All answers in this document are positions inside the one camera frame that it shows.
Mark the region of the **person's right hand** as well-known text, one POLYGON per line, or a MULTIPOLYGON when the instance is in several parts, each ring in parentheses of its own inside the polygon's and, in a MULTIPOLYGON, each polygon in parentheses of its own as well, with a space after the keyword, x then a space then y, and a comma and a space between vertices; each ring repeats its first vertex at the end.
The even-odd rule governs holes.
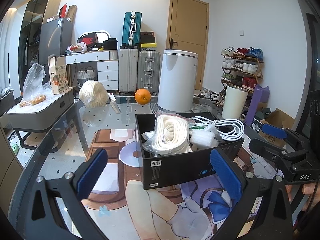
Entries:
MULTIPOLYGON (((315 185, 316 185, 316 183, 311 183, 311 184, 305 184, 303 186, 302 192, 305 195, 308 196, 308 201, 305 203, 305 205, 302 208, 303 211, 307 210, 308 205, 311 202, 311 197, 312 197, 313 191, 315 189, 315 185)), ((286 185, 286 190, 287 190, 287 194, 288 194, 288 197, 289 197, 289 201, 292 202, 292 196, 291 196, 292 185, 286 185)), ((318 187, 317 191, 316 191, 316 194, 314 196, 314 199, 312 201, 310 209, 312 209, 314 206, 317 205, 317 203, 319 202, 319 199, 320 199, 320 190, 319 190, 319 187, 318 187)))

